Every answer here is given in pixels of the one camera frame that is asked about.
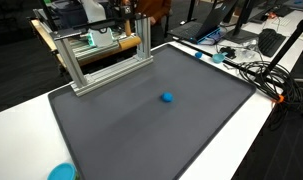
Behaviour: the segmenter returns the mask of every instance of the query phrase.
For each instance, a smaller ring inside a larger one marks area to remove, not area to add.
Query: metal frame
[[[79,32],[70,31],[66,33],[64,31],[51,33],[57,49],[67,66],[71,78],[73,79],[73,82],[71,82],[70,85],[77,96],[89,93],[96,88],[110,83],[153,62],[153,57],[151,56],[150,19],[145,15],[138,14],[135,23],[137,36],[139,36],[142,41],[142,43],[137,46],[137,55],[108,68],[87,75],[83,75],[78,59],[76,58],[67,39],[68,37],[79,35]]]

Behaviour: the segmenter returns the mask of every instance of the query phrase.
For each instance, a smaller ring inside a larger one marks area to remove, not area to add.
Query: floor
[[[173,0],[170,28],[186,19],[188,7],[189,1]],[[210,4],[201,3],[194,10],[194,17],[203,22],[210,9]],[[303,75],[303,56],[301,59],[294,68],[297,76]],[[26,36],[23,41],[1,44],[0,112],[67,82],[68,79],[60,76],[47,47],[36,38]],[[267,126],[261,129],[233,179],[303,180],[301,115],[290,112],[277,131],[270,131]]]

